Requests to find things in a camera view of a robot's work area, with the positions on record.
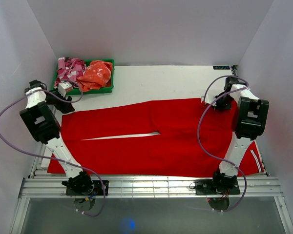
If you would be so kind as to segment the red trousers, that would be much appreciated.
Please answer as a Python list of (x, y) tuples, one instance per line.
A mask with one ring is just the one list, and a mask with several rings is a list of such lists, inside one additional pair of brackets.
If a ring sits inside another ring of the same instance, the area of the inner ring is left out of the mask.
[(62, 117), (61, 135), (77, 162), (100, 175), (211, 177), (236, 106), (218, 111), (190, 98), (79, 111)]

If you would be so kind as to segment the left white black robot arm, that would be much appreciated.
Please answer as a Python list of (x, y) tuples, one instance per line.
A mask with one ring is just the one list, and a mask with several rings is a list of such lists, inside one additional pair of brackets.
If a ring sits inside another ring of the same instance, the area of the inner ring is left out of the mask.
[(60, 124), (49, 108), (52, 105), (63, 114), (74, 112), (72, 98), (67, 96), (73, 88), (73, 83), (69, 81), (62, 82), (55, 89), (48, 91), (44, 83), (31, 81), (29, 87), (24, 90), (27, 106), (20, 111), (20, 117), (34, 140), (44, 144), (59, 160), (67, 177), (67, 181), (63, 181), (62, 185), (78, 194), (90, 195), (94, 191), (94, 183), (68, 150), (61, 136)]

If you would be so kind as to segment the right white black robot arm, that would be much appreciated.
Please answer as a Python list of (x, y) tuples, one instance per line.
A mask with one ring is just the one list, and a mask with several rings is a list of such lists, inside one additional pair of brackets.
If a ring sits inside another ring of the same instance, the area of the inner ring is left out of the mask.
[(224, 91), (214, 99), (217, 110), (230, 108), (233, 101), (237, 103), (237, 107), (231, 122), (232, 139), (225, 160), (221, 161), (219, 169), (214, 172), (210, 186), (217, 194), (239, 194), (239, 166), (248, 147), (264, 133), (270, 103), (255, 96), (247, 82), (236, 76), (226, 77)]

